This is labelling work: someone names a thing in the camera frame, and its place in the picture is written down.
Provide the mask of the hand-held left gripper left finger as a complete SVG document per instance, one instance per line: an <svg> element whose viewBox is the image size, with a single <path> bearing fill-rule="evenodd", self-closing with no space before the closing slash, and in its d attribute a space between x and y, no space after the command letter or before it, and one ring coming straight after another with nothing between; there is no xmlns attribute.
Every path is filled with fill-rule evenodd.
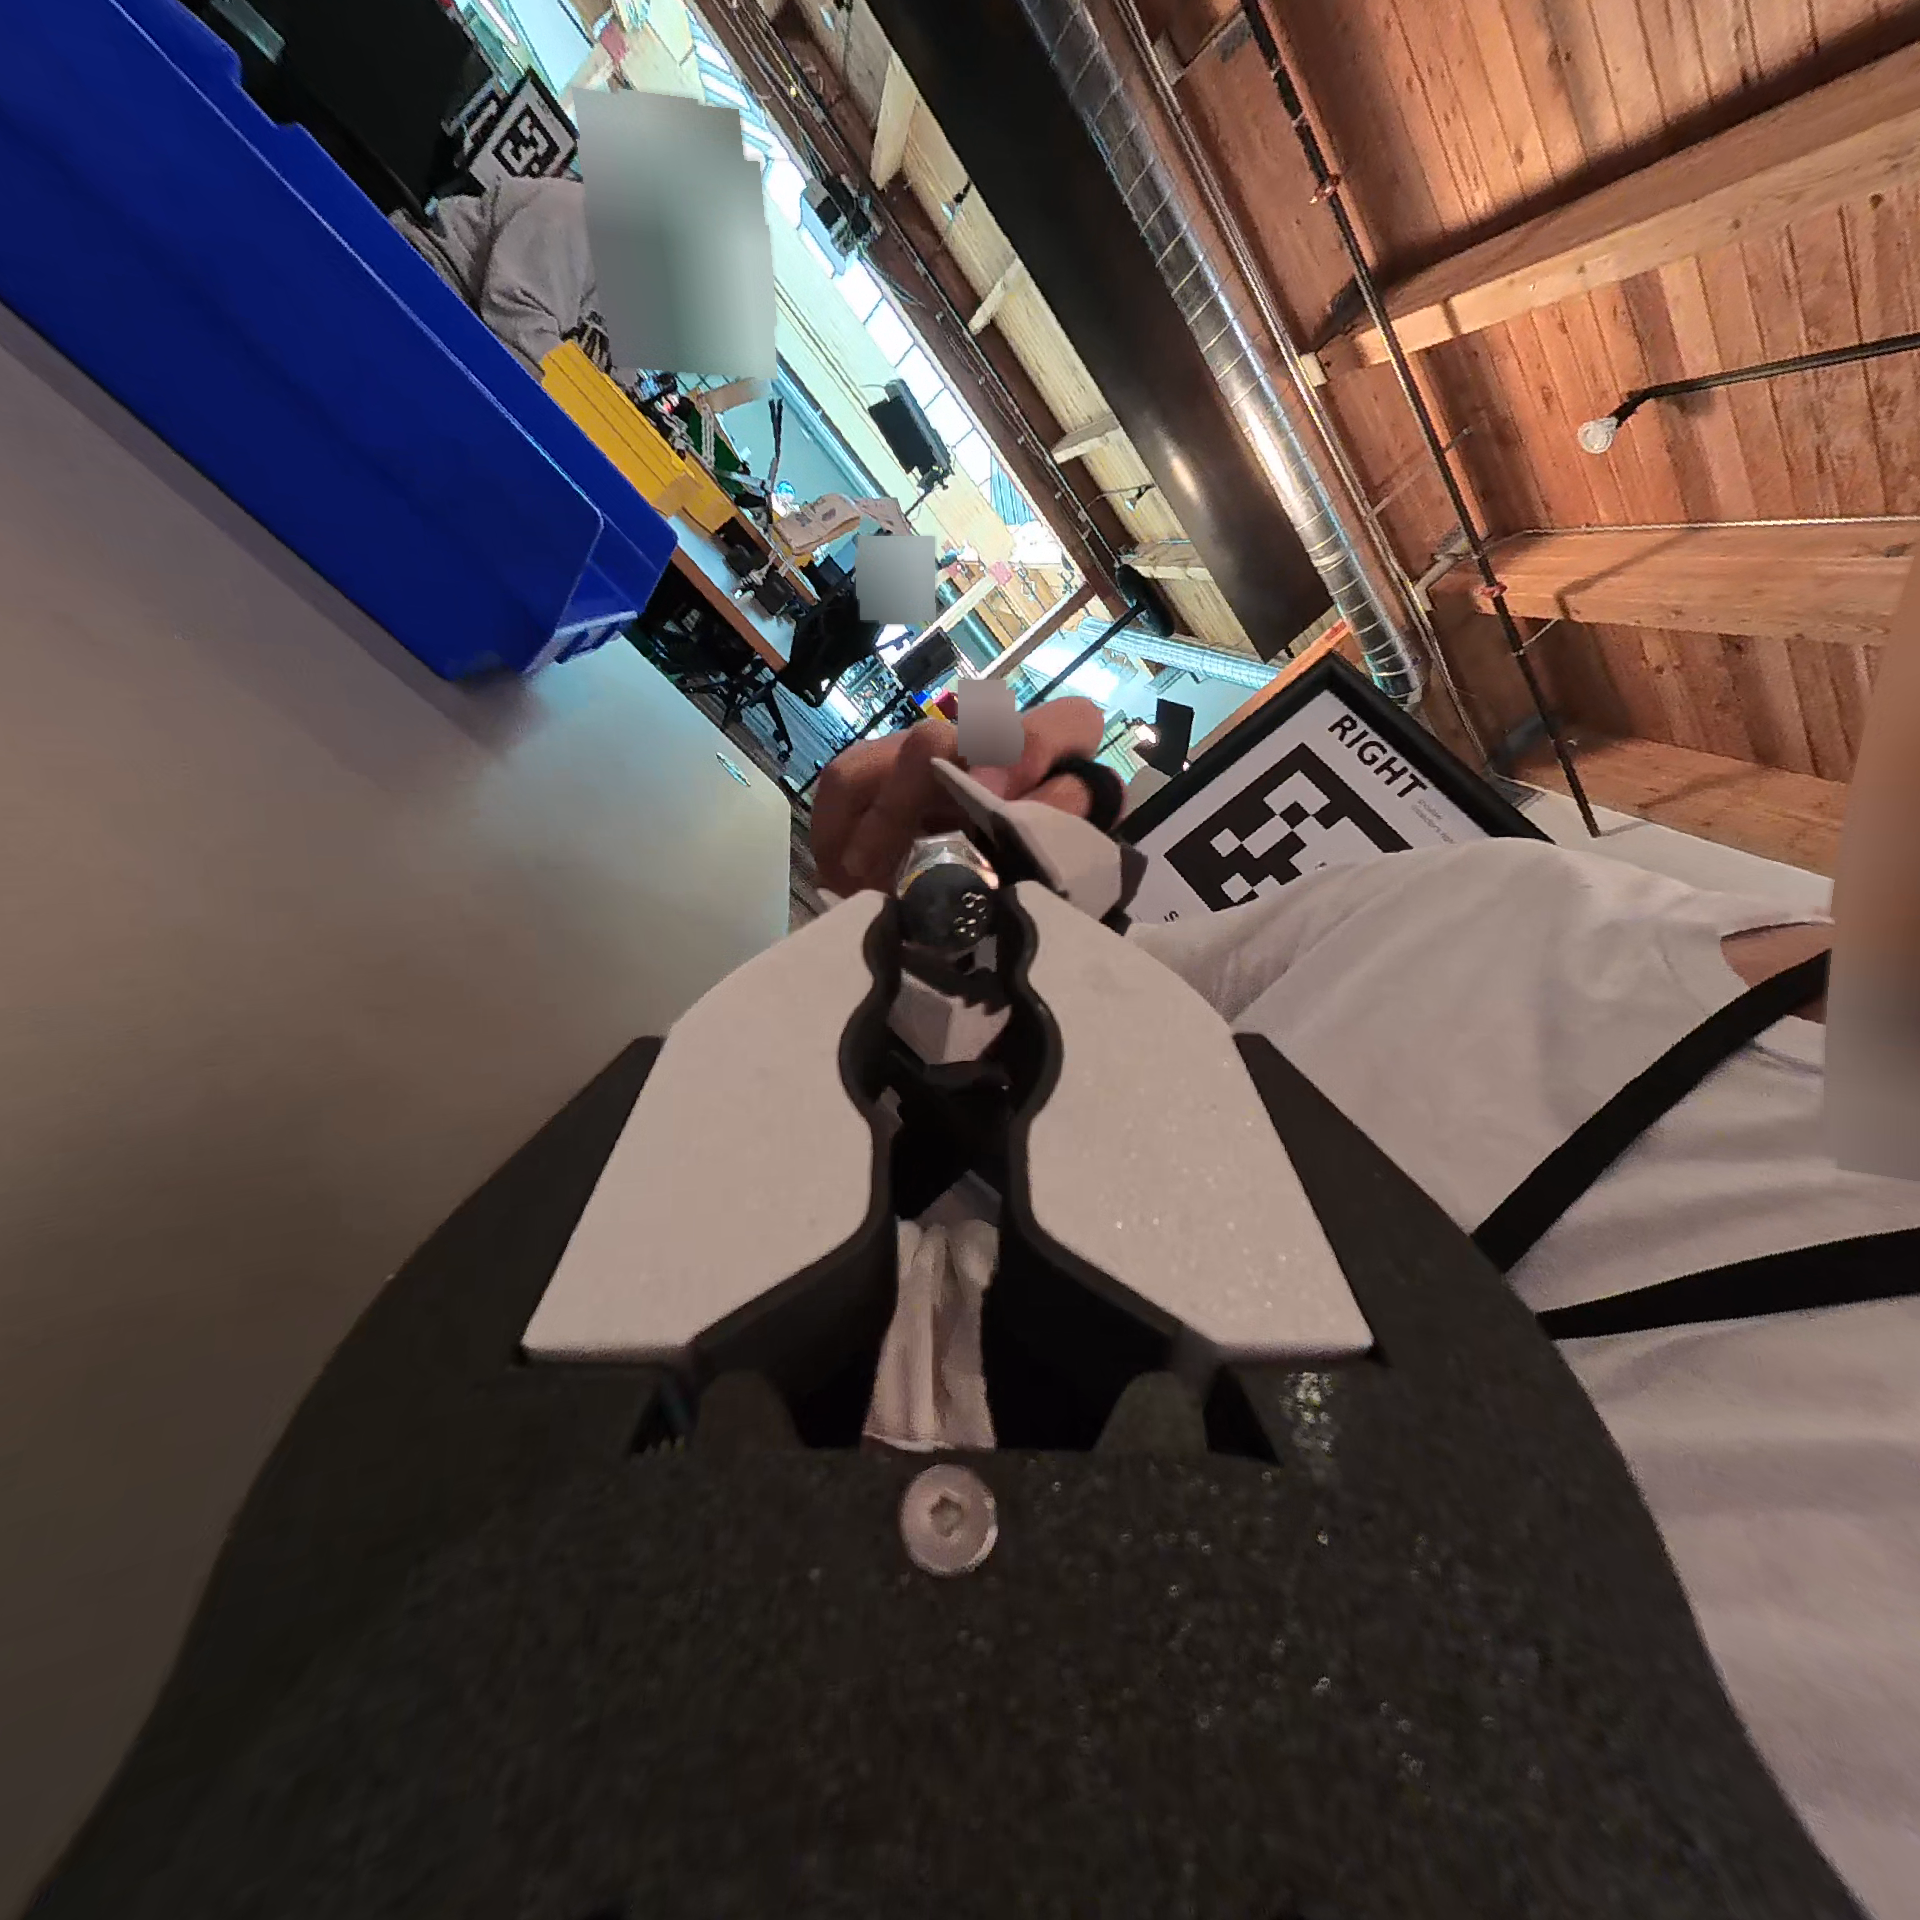
<svg viewBox="0 0 1920 1920"><path fill-rule="evenodd" d="M539 1361L871 1365L896 1302L877 1069L899 988L876 892L664 1033L520 1335Z"/></svg>

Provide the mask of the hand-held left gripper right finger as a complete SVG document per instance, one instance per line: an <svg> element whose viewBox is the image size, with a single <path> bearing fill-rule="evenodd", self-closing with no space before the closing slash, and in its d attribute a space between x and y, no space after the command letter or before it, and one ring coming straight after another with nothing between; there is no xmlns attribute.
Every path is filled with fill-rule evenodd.
<svg viewBox="0 0 1920 1920"><path fill-rule="evenodd" d="M1023 1121L1023 1216L1067 1278L1149 1328L1161 1365L1373 1348L1222 1014L1141 943L1041 886L1021 981L1048 1085Z"/></svg>

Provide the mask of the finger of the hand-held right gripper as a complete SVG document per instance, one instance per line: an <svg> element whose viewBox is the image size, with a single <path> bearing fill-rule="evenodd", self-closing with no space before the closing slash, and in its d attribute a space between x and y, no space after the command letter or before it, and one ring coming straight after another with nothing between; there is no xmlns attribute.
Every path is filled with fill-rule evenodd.
<svg viewBox="0 0 1920 1920"><path fill-rule="evenodd" d="M989 862L996 884L1036 883L1107 927L1128 927L1133 845L1036 800L996 798L952 761L932 774L963 815L963 833Z"/></svg>
<svg viewBox="0 0 1920 1920"><path fill-rule="evenodd" d="M1004 998L973 1003L926 981L903 981L886 1014L891 1085L1000 1085L996 1044L1013 1016Z"/></svg>

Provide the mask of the steel hex bolt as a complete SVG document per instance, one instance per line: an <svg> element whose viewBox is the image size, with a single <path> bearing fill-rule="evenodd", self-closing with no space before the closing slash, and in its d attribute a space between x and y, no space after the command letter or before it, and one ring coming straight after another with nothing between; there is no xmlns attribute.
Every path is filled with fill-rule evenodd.
<svg viewBox="0 0 1920 1920"><path fill-rule="evenodd" d="M896 902L905 948L958 957L995 934L999 884L971 867L937 862L909 873Z"/></svg>

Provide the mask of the person's right hand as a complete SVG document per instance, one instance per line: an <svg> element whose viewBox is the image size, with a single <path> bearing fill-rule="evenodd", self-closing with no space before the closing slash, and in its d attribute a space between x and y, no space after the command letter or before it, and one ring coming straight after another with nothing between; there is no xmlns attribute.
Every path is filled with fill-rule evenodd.
<svg viewBox="0 0 1920 1920"><path fill-rule="evenodd" d="M958 763L996 798L1047 800L1047 768L1061 756L1094 759L1102 732L1096 703L1065 696L1016 713L999 732L999 740L1016 743L1014 755L967 755L964 732L941 717L856 740L825 766L814 790L809 840L823 892L886 894L917 838L963 825L932 774L935 761Z"/></svg>

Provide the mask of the black framed marker sign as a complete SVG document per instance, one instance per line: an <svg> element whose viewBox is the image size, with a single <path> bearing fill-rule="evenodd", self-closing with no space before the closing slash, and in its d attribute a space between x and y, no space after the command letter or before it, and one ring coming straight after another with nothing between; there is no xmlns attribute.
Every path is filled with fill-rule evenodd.
<svg viewBox="0 0 1920 1920"><path fill-rule="evenodd" d="M1545 838L1336 653L1133 805L1119 837L1143 857L1124 909L1137 925L1197 921L1404 849Z"/></svg>

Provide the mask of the black office chair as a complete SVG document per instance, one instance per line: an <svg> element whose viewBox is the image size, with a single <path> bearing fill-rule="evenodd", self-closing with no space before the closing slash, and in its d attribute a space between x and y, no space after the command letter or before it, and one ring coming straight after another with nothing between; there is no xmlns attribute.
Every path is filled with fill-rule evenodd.
<svg viewBox="0 0 1920 1920"><path fill-rule="evenodd" d="M827 692L846 671L876 659L877 638L879 623L860 613L856 591L846 588L821 598L797 619L775 684L792 699L823 709Z"/></svg>

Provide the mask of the black light panel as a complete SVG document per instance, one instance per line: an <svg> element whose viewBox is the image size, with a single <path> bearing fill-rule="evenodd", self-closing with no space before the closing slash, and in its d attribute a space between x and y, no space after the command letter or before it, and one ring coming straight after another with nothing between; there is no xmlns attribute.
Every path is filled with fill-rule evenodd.
<svg viewBox="0 0 1920 1920"><path fill-rule="evenodd" d="M943 436L905 381L888 380L879 397L869 401L869 419L899 467L924 494L952 475L952 457Z"/></svg>

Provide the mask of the wooden work table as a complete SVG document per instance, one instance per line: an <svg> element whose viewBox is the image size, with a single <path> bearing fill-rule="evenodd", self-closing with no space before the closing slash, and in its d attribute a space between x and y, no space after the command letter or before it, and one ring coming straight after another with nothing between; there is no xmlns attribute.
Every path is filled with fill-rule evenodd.
<svg viewBox="0 0 1920 1920"><path fill-rule="evenodd" d="M758 660L773 671L785 667L792 621L768 615L732 568L721 547L692 520L673 517L667 528L677 534L669 565L677 577L709 607Z"/></svg>

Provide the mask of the yellow plastic bin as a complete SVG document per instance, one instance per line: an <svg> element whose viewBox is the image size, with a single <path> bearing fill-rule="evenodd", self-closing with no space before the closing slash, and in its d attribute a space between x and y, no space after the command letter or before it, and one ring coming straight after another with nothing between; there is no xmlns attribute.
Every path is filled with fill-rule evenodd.
<svg viewBox="0 0 1920 1920"><path fill-rule="evenodd" d="M709 536L732 524L735 504L729 494L680 454L582 347L560 343L541 360L539 376L544 392L655 511L685 518Z"/></svg>

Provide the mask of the white marker tag card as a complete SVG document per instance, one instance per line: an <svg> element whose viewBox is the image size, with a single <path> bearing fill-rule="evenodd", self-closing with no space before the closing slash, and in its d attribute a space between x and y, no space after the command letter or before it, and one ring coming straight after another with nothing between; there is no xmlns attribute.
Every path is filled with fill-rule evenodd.
<svg viewBox="0 0 1920 1920"><path fill-rule="evenodd" d="M479 185L556 177L574 168L581 137L535 68L492 105L469 135L464 166Z"/></svg>

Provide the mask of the blue plastic bin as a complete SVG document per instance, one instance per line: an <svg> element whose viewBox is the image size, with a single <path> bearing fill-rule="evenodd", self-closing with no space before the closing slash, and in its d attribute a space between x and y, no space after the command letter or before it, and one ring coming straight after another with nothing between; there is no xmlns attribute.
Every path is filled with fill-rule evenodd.
<svg viewBox="0 0 1920 1920"><path fill-rule="evenodd" d="M647 611L673 531L181 4L4 4L3 300L445 681Z"/></svg>

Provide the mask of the black monitor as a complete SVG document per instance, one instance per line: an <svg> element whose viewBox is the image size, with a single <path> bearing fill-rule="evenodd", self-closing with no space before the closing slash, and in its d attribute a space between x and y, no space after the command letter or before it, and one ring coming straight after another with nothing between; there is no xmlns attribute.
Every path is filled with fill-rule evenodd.
<svg viewBox="0 0 1920 1920"><path fill-rule="evenodd" d="M309 133L384 213L422 213L460 171L453 135L493 79L467 25L436 1L254 1L267 47L246 91Z"/></svg>

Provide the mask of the spiral metal air duct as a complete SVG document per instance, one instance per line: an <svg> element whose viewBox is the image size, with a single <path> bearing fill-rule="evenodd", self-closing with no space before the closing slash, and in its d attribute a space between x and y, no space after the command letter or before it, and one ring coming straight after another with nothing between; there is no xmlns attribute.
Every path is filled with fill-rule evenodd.
<svg viewBox="0 0 1920 1920"><path fill-rule="evenodd" d="M1021 1L1019 11L1366 675L1382 696L1416 710L1429 653L1412 591L1135 7Z"/></svg>

